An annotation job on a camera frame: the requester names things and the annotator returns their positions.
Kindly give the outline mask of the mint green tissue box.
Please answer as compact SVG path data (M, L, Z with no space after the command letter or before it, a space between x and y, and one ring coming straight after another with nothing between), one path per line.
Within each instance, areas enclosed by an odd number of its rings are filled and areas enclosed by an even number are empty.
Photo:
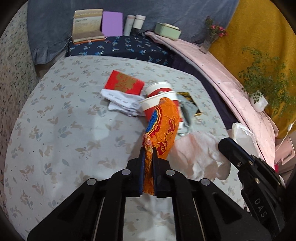
M167 23L156 23L154 32L162 37L169 38L171 40L177 40L181 35L179 27L167 24Z

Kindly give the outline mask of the red gold envelope box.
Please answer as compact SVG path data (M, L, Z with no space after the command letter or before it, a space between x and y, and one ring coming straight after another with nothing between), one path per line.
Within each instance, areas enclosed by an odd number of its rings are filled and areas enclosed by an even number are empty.
M127 94L140 95L143 87L143 81L113 70L104 88L121 91Z

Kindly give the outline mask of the floral light tablecloth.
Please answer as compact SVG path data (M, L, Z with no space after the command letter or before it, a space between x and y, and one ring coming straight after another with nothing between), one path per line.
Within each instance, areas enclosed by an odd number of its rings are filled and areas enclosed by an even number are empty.
M202 112L192 130L227 137L205 78L195 70L109 56L62 59L23 106L6 153L6 208L23 238L88 178L107 179L139 154L145 118L109 111L100 94L113 70L189 92Z

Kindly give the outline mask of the pink dotted cloth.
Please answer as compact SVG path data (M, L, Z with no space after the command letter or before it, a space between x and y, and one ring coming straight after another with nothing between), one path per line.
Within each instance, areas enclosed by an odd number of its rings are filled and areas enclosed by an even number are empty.
M256 140L259 156L274 168L276 126L265 112L257 112L251 105L242 84L211 53L202 53L200 47L184 40L171 40L153 32L145 35L179 54L196 68L216 89L240 123L248 127Z

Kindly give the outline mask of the white folded paper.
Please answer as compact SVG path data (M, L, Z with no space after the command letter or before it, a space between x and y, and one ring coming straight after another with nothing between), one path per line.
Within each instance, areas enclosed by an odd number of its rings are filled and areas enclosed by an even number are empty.
M118 90L102 89L100 94L109 101L109 111L119 111L127 116L145 116L140 102L144 97Z

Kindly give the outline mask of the navy floral cloth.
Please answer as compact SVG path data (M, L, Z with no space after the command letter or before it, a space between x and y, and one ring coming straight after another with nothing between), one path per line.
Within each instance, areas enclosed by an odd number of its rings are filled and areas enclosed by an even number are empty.
M74 44L69 41L66 56L95 55L135 59L170 67L174 53L145 35L107 37L105 40Z

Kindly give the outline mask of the red white paper cup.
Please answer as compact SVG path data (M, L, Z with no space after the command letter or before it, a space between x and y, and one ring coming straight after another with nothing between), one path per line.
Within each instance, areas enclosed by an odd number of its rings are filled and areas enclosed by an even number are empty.
M151 84L145 89L147 97L152 97L162 92L169 92L172 91L172 85L168 82L157 82Z
M154 109L159 104L161 98L164 97L169 98L177 106L180 115L180 122L182 122L183 116L181 114L181 108L179 107L179 100L177 98L177 94L174 91L163 92L140 101L140 105L142 106L142 110L144 111L146 120L150 120Z

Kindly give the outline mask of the crumpled white tissue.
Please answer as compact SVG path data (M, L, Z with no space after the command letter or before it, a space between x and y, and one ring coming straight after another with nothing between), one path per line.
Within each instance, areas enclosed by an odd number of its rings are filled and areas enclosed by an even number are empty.
M218 150L219 140L207 132L191 132L174 142L167 157L172 169L187 178L225 180L230 174L230 162Z

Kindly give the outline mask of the orange foil snack bag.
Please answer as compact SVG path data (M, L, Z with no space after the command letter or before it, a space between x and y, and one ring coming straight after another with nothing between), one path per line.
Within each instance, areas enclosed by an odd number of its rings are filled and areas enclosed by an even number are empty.
M167 158L174 144L179 122L178 107L169 98L162 97L152 113L142 141L142 146L145 148L143 191L146 194L154 195L153 149L156 149L159 158Z

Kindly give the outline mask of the white jar dark base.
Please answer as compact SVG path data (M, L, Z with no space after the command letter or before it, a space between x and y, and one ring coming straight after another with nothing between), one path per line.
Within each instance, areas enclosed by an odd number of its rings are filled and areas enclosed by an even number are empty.
M131 31L131 35L135 36L137 35L140 30L142 29L142 26L144 24L144 21L146 19L146 16L143 15L135 15L135 19L132 25L132 31Z

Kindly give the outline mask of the yellow cloth backdrop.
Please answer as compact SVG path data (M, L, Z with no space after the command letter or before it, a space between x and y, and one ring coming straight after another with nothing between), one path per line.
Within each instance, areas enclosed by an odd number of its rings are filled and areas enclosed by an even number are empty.
M244 47L279 57L287 69L295 71L295 33L271 1L240 1L227 28L227 35L210 47L211 54L242 85L238 73L252 61L251 56L242 53ZM271 109L267 108L267 114L279 130L279 138L284 138L288 125L295 121L295 108L292 110L292 116L272 118Z

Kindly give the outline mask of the white plastic trash bag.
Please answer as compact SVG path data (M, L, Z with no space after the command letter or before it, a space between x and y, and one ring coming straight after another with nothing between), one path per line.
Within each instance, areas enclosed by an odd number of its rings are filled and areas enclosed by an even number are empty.
M227 130L229 137L232 138L248 154L261 157L259 147L253 132L241 123L233 123L231 129Z

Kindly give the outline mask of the blue grey blanket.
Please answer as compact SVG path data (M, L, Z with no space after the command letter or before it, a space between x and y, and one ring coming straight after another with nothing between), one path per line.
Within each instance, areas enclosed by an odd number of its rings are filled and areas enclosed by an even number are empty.
M205 19L210 16L227 27L239 2L233 0L167 1L29 1L27 28L34 64L53 60L75 29L100 29L107 37L152 31L157 23L179 28L179 38L200 43Z

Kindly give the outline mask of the white tube bottle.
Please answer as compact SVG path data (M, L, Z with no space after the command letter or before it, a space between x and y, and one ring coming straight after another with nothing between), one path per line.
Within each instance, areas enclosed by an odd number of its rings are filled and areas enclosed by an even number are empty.
M130 32L132 31L132 26L133 26L134 20L135 20L134 15L128 15L126 17L125 27L123 29L123 35L124 36L129 36L130 35Z

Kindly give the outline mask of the green plant white pot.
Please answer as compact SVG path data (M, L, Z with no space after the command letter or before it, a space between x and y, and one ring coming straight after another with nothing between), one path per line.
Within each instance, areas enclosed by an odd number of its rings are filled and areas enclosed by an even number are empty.
M251 47L244 47L243 54L252 57L251 63L238 73L243 81L242 90L248 95L256 111L271 109L271 117L292 116L295 108L295 71L287 69L279 57L272 57Z

